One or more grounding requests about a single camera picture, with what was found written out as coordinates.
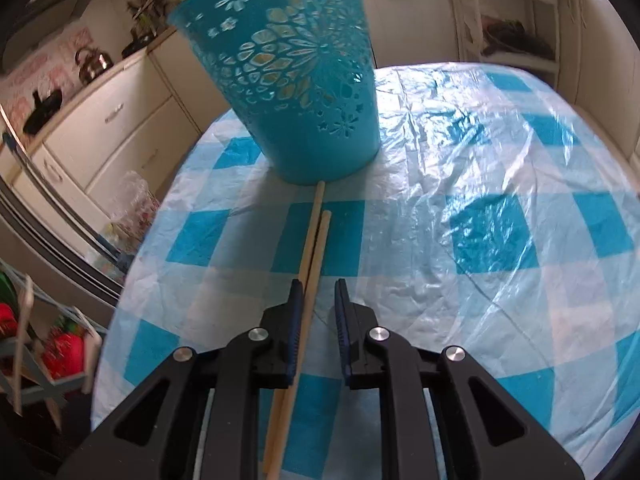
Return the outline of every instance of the chopsticks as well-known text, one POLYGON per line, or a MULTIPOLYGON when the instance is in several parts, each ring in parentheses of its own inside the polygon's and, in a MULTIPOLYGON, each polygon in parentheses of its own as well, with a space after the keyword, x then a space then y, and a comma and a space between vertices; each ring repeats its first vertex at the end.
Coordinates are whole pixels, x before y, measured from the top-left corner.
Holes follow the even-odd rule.
POLYGON ((302 313, 302 325, 300 327, 300 344, 298 346, 298 366, 292 386, 287 390, 276 390, 271 401, 271 413, 267 429, 264 456, 262 459, 262 471, 268 480, 276 480, 280 475, 284 450, 289 435, 291 415, 298 391, 300 370, 304 361, 306 340, 308 338, 311 320, 313 317, 316 293, 324 257, 324 247, 331 219, 331 212, 324 211, 320 220, 322 197, 324 196, 324 182, 320 181, 316 187, 309 226, 306 231, 305 245, 302 251, 298 279, 305 291, 305 301, 302 313))
MULTIPOLYGON (((322 208, 322 197, 324 196, 324 181, 318 182, 316 186, 316 194, 314 196, 314 204, 311 208, 311 217, 309 219, 309 227, 306 230, 305 246, 302 249, 302 258, 300 259, 300 268, 298 269, 298 280, 302 283, 302 289, 306 292, 306 282, 309 277, 311 267, 311 258, 314 254, 314 246, 316 244, 316 235, 318 234, 318 224, 320 221, 320 209, 322 208)), ((302 333, 300 334, 299 350, 303 348, 302 333)), ((302 362, 298 360, 298 370, 300 370, 302 362)), ((262 472, 267 473, 271 465, 271 457, 273 455, 273 445, 276 437, 276 431, 280 421, 280 412, 284 401, 286 390, 275 390, 273 400, 271 401, 271 411, 269 414, 269 425, 267 428, 267 437, 264 444, 264 455, 262 458, 262 472)))
POLYGON ((302 311, 302 326, 300 328, 300 346, 298 348, 298 368, 296 370, 296 377, 293 379, 293 384, 287 390, 284 390, 284 400, 282 401, 282 407, 280 409, 280 423, 276 430, 266 480, 278 480, 280 477, 280 469, 282 468, 282 460, 284 458, 287 437, 289 436, 289 427, 291 425, 291 415, 293 414, 298 384, 300 382, 300 370, 305 360, 306 340, 314 314, 314 305, 316 304, 316 294, 318 293, 318 283, 322 269, 322 258, 324 257, 324 247, 326 245, 330 221, 331 212, 322 212, 320 228, 318 229, 318 239, 316 240, 316 248, 311 260, 308 282, 305 289, 305 303, 302 311))

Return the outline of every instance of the range hood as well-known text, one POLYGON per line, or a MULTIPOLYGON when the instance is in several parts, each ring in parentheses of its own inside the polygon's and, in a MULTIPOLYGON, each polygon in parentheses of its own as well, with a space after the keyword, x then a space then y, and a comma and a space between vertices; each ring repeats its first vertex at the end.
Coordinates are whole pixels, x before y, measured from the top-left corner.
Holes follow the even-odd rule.
POLYGON ((82 16, 91 0, 31 0, 0 44, 0 74, 7 74, 43 40, 82 16))

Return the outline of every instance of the black pan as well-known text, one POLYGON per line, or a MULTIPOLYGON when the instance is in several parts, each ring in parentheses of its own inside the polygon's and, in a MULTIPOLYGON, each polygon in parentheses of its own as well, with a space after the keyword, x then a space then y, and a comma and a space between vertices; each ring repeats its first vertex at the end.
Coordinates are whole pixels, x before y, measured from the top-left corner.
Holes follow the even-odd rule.
POLYGON ((40 100, 40 95, 38 91, 35 90, 33 92, 33 102, 36 108, 31 112, 31 115, 22 127, 22 130, 29 135, 36 135, 42 127, 47 124, 50 118, 60 110, 62 106, 62 90, 56 88, 44 101, 40 100))
POLYGON ((136 38, 122 50, 122 59, 125 59, 126 57, 129 57, 132 54, 135 54, 137 51, 145 48, 155 38, 156 37, 150 32, 143 34, 139 38, 136 38))

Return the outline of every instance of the blue checkered tablecloth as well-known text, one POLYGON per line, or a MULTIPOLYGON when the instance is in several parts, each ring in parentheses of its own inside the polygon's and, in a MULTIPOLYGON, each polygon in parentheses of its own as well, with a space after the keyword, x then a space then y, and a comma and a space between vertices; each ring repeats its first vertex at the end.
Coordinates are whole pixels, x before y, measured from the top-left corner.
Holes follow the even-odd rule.
MULTIPOLYGON (((604 145, 527 73, 376 72, 383 147, 327 185, 333 212, 286 479, 380 477, 375 390, 340 376, 333 287, 416 346, 466 348, 581 464, 640 412, 640 202, 604 145)), ((224 346, 283 302, 314 189, 281 181, 230 111, 164 200, 127 277, 95 389, 99 423, 174 348, 224 346)), ((260 447, 271 392, 261 393, 260 447)))

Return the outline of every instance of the red object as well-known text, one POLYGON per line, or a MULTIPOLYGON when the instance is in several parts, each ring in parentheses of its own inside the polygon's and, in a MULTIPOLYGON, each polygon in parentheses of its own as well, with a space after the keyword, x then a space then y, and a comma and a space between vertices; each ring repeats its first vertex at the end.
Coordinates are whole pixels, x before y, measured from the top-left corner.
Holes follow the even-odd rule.
POLYGON ((52 329, 42 362, 54 380, 79 374, 84 370, 84 340, 74 333, 52 329))
POLYGON ((6 303, 0 303, 0 339, 13 337, 18 332, 14 311, 6 303))

